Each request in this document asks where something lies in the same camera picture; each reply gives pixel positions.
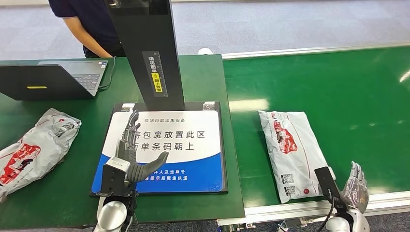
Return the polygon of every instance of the table edge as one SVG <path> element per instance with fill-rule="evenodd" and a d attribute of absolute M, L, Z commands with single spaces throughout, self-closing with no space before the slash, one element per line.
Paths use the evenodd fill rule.
<path fill-rule="evenodd" d="M 329 212 L 328 201 L 280 204 L 245 208 L 244 218 L 218 219 L 218 226 L 252 224 L 291 218 L 320 217 Z M 370 195 L 365 216 L 402 213 L 410 211 L 410 191 Z"/>
<path fill-rule="evenodd" d="M 403 41 L 399 43 L 379 43 L 379 44 L 348 46 L 348 47 L 313 47 L 313 48 L 296 48 L 296 49 L 282 49 L 282 50 L 255 51 L 255 52 L 225 53 L 225 54 L 222 54 L 222 60 L 225 61 L 225 60 L 235 60 L 235 59 L 245 59 L 245 58 L 315 54 L 315 53 L 354 51 L 354 50 L 366 50 L 366 49 L 389 48 L 389 47 L 403 47 L 403 46 L 410 46 L 410 41 Z"/>

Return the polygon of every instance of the qr code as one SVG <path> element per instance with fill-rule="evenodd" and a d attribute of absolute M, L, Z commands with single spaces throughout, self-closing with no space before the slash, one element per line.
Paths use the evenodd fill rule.
<path fill-rule="evenodd" d="M 286 186 L 285 187 L 286 196 L 294 195 L 295 194 L 295 186 Z"/>
<path fill-rule="evenodd" d="M 284 174 L 280 176 L 282 177 L 283 184 L 293 184 L 294 183 L 293 174 Z"/>

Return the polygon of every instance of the white package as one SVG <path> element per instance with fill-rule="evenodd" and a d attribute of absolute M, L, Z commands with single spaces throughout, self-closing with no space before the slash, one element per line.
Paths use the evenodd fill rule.
<path fill-rule="evenodd" d="M 315 169 L 327 166 L 304 112 L 259 111 L 280 202 L 321 196 Z"/>
<path fill-rule="evenodd" d="M 49 109 L 18 142 L 0 151 L 0 203 L 52 170 L 67 154 L 80 126 L 80 120 Z"/>

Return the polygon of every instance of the person's hand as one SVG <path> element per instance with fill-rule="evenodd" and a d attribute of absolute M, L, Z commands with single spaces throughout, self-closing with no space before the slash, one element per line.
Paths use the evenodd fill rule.
<path fill-rule="evenodd" d="M 91 52 L 101 58 L 111 58 L 112 56 L 104 50 L 101 45 L 84 29 L 78 17 L 63 18 L 71 33 Z"/>
<path fill-rule="evenodd" d="M 342 191 L 343 200 L 351 207 L 364 213 L 369 202 L 369 193 L 367 191 L 367 181 L 362 167 L 351 162 L 350 177 Z"/>

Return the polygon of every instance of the robotic thumb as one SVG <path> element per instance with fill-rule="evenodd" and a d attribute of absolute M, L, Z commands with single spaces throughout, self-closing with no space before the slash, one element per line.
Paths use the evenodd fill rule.
<path fill-rule="evenodd" d="M 165 164 L 168 158 L 168 152 L 164 151 L 158 156 L 158 158 L 151 163 L 141 165 L 139 163 L 131 163 L 128 169 L 128 180 L 132 182 L 140 182 L 147 178 L 149 175 L 158 170 Z"/>

